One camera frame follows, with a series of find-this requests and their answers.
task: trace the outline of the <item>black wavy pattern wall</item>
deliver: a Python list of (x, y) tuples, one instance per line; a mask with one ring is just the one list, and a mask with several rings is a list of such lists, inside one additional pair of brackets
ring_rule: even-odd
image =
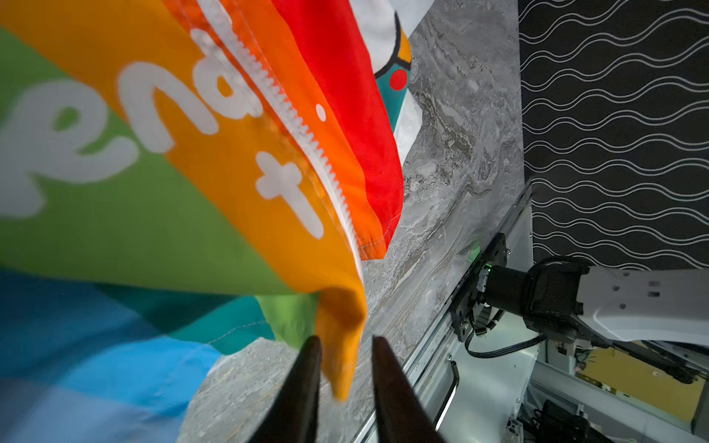
[(709, 1), (519, 12), (535, 260), (709, 267)]

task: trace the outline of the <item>rainbow striped fabric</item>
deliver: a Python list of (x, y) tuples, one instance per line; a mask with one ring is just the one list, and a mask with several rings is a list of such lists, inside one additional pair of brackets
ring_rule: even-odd
[(349, 4), (321, 3), (0, 4), (7, 441), (174, 441), (257, 337), (317, 334), (346, 399), (407, 76), (378, 85)]

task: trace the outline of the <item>black mounting plate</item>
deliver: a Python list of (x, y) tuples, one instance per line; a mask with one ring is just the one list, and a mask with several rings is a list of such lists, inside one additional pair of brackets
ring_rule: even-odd
[(468, 334), (473, 330), (473, 325), (470, 324), (469, 319), (474, 319), (482, 310), (482, 306), (476, 303), (480, 271), (487, 263), (506, 267), (507, 254), (505, 235), (498, 232), (490, 241), (488, 247), (485, 248), (485, 251), (478, 254), (478, 257), (470, 264), (470, 267), (463, 274), (463, 278), (460, 279), (453, 290), (449, 312), (453, 330), (460, 342), (464, 342)]

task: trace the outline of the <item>gray marble surface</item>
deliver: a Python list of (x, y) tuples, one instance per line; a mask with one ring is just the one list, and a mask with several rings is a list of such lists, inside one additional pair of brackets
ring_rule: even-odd
[[(403, 166), (403, 213), (383, 260), (364, 263), (369, 318), (350, 399), (320, 390), (318, 441), (349, 442), (373, 407), (372, 335), (403, 361), (523, 189), (516, 0), (436, 0), (412, 34), (423, 126)], [(192, 400), (179, 443), (245, 441), (296, 352), (257, 340)]]

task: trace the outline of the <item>white zipper teeth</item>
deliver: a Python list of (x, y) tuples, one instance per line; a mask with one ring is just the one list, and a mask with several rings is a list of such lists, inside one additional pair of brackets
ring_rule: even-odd
[[(362, 279), (362, 260), (359, 258), (359, 247), (355, 236), (355, 227), (352, 224), (352, 216), (347, 207), (345, 196), (342, 194), (340, 182), (335, 178), (333, 166), (325, 156), (325, 151), (319, 147), (318, 141), (315, 140), (315, 135), (309, 132), (307, 125), (303, 123), (303, 118), (298, 115), (298, 111), (293, 107), (293, 104), (288, 100), (285, 91), (276, 83), (276, 80), (269, 76), (269, 72), (263, 67), (251, 51), (241, 42), (241, 40), (233, 33), (231, 25), (226, 23), (223, 10), (216, 10), (221, 6), (219, 0), (201, 0), (200, 7), (207, 17), (214, 31), (217, 32), (224, 45), (229, 49), (237, 62), (242, 66), (246, 74), (251, 77), (251, 80), (259, 88), (268, 104), (274, 109), (281, 122), (285, 125), (293, 139), (298, 143), (311, 166), (315, 170), (318, 178), (323, 183), (328, 197), (333, 203), (340, 224), (345, 230), (347, 241), (352, 250), (352, 256), (359, 274)], [(221, 52), (221, 49), (216, 46), (215, 51)], [(229, 63), (228, 60), (222, 60), (223, 57), (217, 57), (222, 63)]]

